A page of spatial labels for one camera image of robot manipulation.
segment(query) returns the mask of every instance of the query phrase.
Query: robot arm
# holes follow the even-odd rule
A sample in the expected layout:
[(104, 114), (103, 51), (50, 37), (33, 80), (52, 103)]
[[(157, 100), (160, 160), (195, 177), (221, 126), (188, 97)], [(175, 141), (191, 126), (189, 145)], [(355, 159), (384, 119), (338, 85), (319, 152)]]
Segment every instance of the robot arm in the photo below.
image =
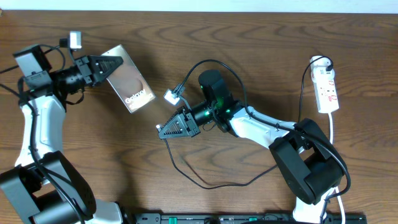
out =
[[(62, 42), (70, 44), (68, 50), (81, 46), (71, 42), (78, 40), (76, 34), (71, 32), (69, 40), (60, 40), (60, 45)], [(88, 183), (62, 154), (62, 125), (67, 95), (105, 81), (123, 63), (122, 58), (84, 56), (74, 59), (74, 66), (50, 73), (51, 66), (39, 45), (17, 52), (14, 57), (29, 87), (26, 92), (20, 91), (20, 95), (27, 99), (20, 101), (25, 117), (24, 141), (15, 168), (0, 174), (0, 188), (21, 220), (40, 224), (79, 223), (76, 211), (59, 191), (34, 196), (34, 192), (49, 180), (40, 173), (30, 153), (30, 137), (33, 135), (33, 156), (74, 201), (87, 223), (123, 223), (125, 217), (119, 205), (95, 199)], [(26, 101), (37, 115), (35, 119)]]
[[(194, 137), (200, 133), (199, 126), (213, 120), (222, 132), (251, 139), (270, 149), (292, 192), (307, 204), (317, 204), (325, 193), (340, 183), (343, 171), (329, 152), (295, 133), (267, 124), (311, 134), (328, 143), (327, 137), (314, 121), (279, 121), (258, 113), (252, 107), (248, 107), (249, 112), (253, 112), (249, 115), (245, 107), (233, 99), (219, 71), (205, 71), (198, 80), (206, 100), (191, 110), (179, 108), (163, 127), (159, 127), (161, 139)], [(328, 147), (334, 156), (343, 161), (331, 144)], [(310, 148), (314, 148), (313, 155), (303, 161), (299, 153)]]
[[(37, 112), (35, 131), (33, 133), (36, 142), (35, 148), (37, 149), (36, 158), (43, 158), (48, 152), (63, 152), (62, 124), (66, 111), (60, 100), (54, 95), (41, 96), (31, 100), (30, 104)], [(27, 166), (33, 163), (29, 150), (32, 112), (27, 105), (22, 106), (21, 109), (25, 117), (24, 142), (15, 166)]]

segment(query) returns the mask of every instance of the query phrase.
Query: black cable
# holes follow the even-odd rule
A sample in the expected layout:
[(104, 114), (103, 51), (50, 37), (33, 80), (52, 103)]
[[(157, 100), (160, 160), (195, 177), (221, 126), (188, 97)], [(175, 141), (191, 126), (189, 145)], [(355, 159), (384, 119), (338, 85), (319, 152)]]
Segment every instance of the black cable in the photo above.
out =
[(326, 68), (327, 71), (330, 71), (333, 68), (333, 61), (327, 56), (318, 57), (317, 59), (313, 60), (312, 62), (310, 62), (307, 65), (307, 67), (305, 68), (304, 73), (303, 73), (303, 78), (301, 79), (301, 93), (300, 93), (300, 103), (298, 104), (298, 120), (297, 120), (297, 122), (300, 122), (300, 120), (301, 120), (301, 109), (302, 109), (302, 101), (303, 101), (303, 93), (304, 93), (304, 77), (305, 77), (305, 74), (306, 74), (308, 68), (312, 65), (312, 63), (316, 62), (317, 60), (319, 60), (321, 58), (327, 58), (327, 59), (330, 60), (330, 65), (328, 65), (327, 68)]
[[(49, 52), (51, 52), (51, 51), (53, 51), (53, 49), (48, 49), (48, 50), (46, 50), (46, 51), (44, 52), (44, 54), (47, 54), (47, 53), (49, 53)], [(14, 69), (16, 69), (16, 68), (18, 68), (18, 67), (19, 67), (18, 65), (15, 65), (15, 66), (13, 66), (13, 67), (4, 69), (3, 71), (0, 72), (0, 74), (9, 72), (9, 71), (14, 70)]]
[(12, 88), (9, 88), (8, 86), (3, 85), (1, 83), (0, 86), (3, 87), (5, 90), (9, 91), (10, 93), (14, 94), (16, 97), (21, 98), (21, 96), (19, 96), (19, 94), (16, 91), (14, 91)]
[(214, 122), (214, 124), (213, 124), (213, 126), (210, 128), (210, 129), (205, 129), (205, 125), (206, 124), (203, 124), (202, 126), (201, 126), (201, 128), (204, 130), (204, 131), (211, 131), (216, 125), (217, 125), (217, 123), (216, 122)]
[(44, 54), (48, 54), (48, 53), (50, 53), (51, 51), (53, 51), (54, 49), (48, 49), (48, 50), (46, 50), (45, 52), (44, 52)]
[(57, 71), (57, 72), (61, 72), (65, 68), (66, 59), (65, 59), (65, 56), (62, 53), (62, 51), (59, 49), (59, 46), (53, 47), (53, 46), (50, 46), (50, 45), (47, 45), (47, 44), (39, 44), (39, 45), (42, 46), (42, 47), (48, 47), (48, 48), (50, 48), (52, 50), (56, 50), (56, 51), (58, 51), (61, 54), (61, 56), (62, 56), (62, 68)]
[(215, 123), (221, 123), (216, 116), (216, 101), (211, 102), (211, 113), (213, 114), (213, 119)]
[(4, 69), (3, 71), (0, 72), (0, 74), (9, 72), (9, 71), (14, 70), (14, 69), (16, 69), (16, 68), (18, 68), (18, 67), (19, 67), (18, 65), (15, 65), (15, 66), (13, 66), (13, 67), (11, 67), (11, 68)]
[(206, 59), (206, 60), (203, 60), (203, 61), (201, 61), (201, 62), (198, 62), (196, 65), (194, 65), (194, 66), (191, 68), (191, 70), (188, 72), (187, 76), (184, 78), (184, 81), (182, 81), (180, 87), (179, 87), (178, 90), (176, 90), (175, 92), (180, 91), (180, 89), (184, 86), (185, 82), (187, 82), (188, 77), (191, 75), (191, 73), (194, 71), (194, 69), (195, 69), (197, 66), (199, 66), (200, 64), (203, 64), (203, 63), (205, 63), (205, 62), (216, 62), (216, 63), (218, 63), (218, 64), (220, 64), (220, 65), (226, 67), (229, 71), (231, 71), (231, 68), (229, 68), (226, 64), (224, 64), (223, 62), (220, 62), (219, 60), (215, 60), (215, 59)]
[(174, 166), (174, 168), (180, 172), (180, 174), (182, 174), (184, 177), (186, 177), (188, 180), (191, 180), (194, 184), (196, 184), (197, 186), (199, 186), (202, 189), (205, 190), (213, 190), (213, 189), (217, 189), (220, 187), (245, 187), (248, 186), (249, 184), (253, 183), (254, 181), (256, 181), (258, 178), (262, 177), (263, 175), (266, 175), (267, 173), (269, 173), (270, 171), (274, 170), (277, 165), (274, 165), (273, 167), (267, 169), (266, 171), (262, 172), (261, 174), (257, 175), (255, 178), (253, 178), (252, 180), (250, 180), (249, 182), (245, 183), (245, 184), (223, 184), (223, 185), (219, 185), (219, 186), (215, 186), (215, 187), (204, 187), (200, 184), (198, 184), (196, 181), (194, 181), (191, 177), (189, 177), (187, 174), (185, 174), (184, 172), (182, 172), (174, 163), (174, 159), (173, 159), (173, 155), (172, 155), (172, 151), (170, 150), (170, 146), (169, 143), (167, 142), (166, 139), (164, 139), (164, 142), (166, 143), (167, 146), (167, 150), (169, 151), (170, 154), (170, 159), (172, 160), (172, 164)]
[(81, 93), (81, 97), (80, 97), (80, 99), (79, 99), (78, 101), (76, 101), (76, 102), (73, 103), (73, 102), (71, 102), (71, 101), (65, 100), (65, 103), (68, 104), (68, 105), (77, 105), (77, 104), (83, 102), (84, 99), (85, 99), (85, 92), (84, 92), (84, 90), (83, 90), (82, 93)]
[(80, 213), (80, 208), (78, 208), (77, 203), (72, 200), (69, 195), (61, 188), (61, 186), (58, 185), (58, 183), (48, 174), (48, 172), (45, 170), (45, 168), (40, 164), (39, 160), (36, 158), (35, 155), (35, 142), (34, 142), (34, 133), (35, 133), (35, 125), (36, 125), (36, 117), (37, 114), (35, 112), (34, 107), (27, 101), (27, 99), (25, 97), (23, 97), (23, 84), (24, 84), (24, 77), (21, 77), (18, 80), (17, 86), (18, 86), (18, 90), (19, 90), (19, 99), (22, 100), (28, 107), (29, 109), (32, 111), (32, 127), (30, 129), (30, 146), (29, 146), (29, 151), (30, 154), (33, 158), (33, 161), (37, 167), (37, 169), (44, 175), (44, 177), (49, 180), (49, 182), (54, 186), (54, 188), (57, 190), (57, 192), (59, 194), (61, 194), (65, 200), (72, 206), (72, 209), (75, 211), (76, 215), (79, 218), (80, 223), (84, 224), (84, 218), (82, 216), (82, 214)]
[(68, 54), (69, 54), (70, 60), (72, 60), (73, 64), (76, 65), (76, 60), (73, 57), (73, 52), (70, 48), (70, 39), (69, 38), (68, 38), (68, 48), (67, 49), (68, 49)]

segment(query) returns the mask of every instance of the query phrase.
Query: power plug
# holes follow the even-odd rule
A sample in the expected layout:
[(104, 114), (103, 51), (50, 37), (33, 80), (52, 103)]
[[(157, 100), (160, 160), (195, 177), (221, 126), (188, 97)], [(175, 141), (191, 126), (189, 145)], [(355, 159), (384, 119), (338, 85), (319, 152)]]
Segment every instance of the power plug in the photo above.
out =
[[(310, 62), (320, 57), (314, 56)], [(329, 59), (321, 58), (311, 64), (311, 79), (319, 113), (331, 113), (339, 108), (334, 78), (335, 70)]]

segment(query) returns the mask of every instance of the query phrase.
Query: white power strip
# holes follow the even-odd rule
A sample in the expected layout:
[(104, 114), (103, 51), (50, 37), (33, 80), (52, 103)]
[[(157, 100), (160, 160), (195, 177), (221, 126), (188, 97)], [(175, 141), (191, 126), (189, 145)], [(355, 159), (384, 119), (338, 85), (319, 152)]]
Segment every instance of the white power strip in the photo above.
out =
[[(319, 57), (321, 56), (312, 57), (310, 62)], [(331, 113), (339, 108), (334, 80), (335, 70), (326, 70), (330, 64), (331, 62), (327, 58), (321, 58), (311, 64), (311, 79), (319, 113)]]

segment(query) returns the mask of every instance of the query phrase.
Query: wood grain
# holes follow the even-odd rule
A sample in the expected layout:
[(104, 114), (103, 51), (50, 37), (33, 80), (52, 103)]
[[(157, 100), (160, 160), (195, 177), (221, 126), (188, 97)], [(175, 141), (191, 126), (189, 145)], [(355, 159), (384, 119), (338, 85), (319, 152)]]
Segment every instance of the wood grain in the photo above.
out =
[[(13, 52), (30, 44), (56, 45), (70, 30), (83, 33), (80, 55), (102, 54), (118, 44), (129, 52), (158, 98), (129, 114), (107, 83), (89, 90), (82, 104), (68, 107), (63, 146), (97, 198), (118, 200), (132, 211), (292, 210), (295, 197), (279, 170), (249, 187), (199, 189), (172, 167), (155, 125), (175, 111), (162, 99), (164, 91), (207, 58), (221, 60), (239, 73), (256, 109), (295, 121), (308, 59), (327, 55), (335, 62), (341, 108), (333, 113), (335, 146), (353, 182), (343, 196), (345, 209), (365, 213), (369, 223), (398, 222), (397, 16), (6, 11), (0, 27), (1, 69), (15, 64)], [(56, 53), (49, 58), (54, 68), (60, 66)], [(191, 104), (203, 98), (197, 75), (210, 68), (221, 69), (235, 97), (242, 97), (233, 76), (208, 63), (187, 82), (185, 96)], [(2, 74), (0, 82), (16, 87), (21, 75), (14, 70)], [(4, 90), (0, 96), (0, 171), (4, 172), (19, 155), (24, 120), (17, 99)], [(317, 113), (309, 78), (303, 106), (303, 116), (314, 119), (328, 134), (328, 118)], [(170, 140), (170, 146), (181, 170), (198, 180), (189, 164), (211, 185), (247, 182), (274, 165), (264, 148), (217, 129), (194, 139)], [(0, 203), (0, 222), (19, 223), (4, 194)], [(328, 208), (338, 212), (337, 202)]]

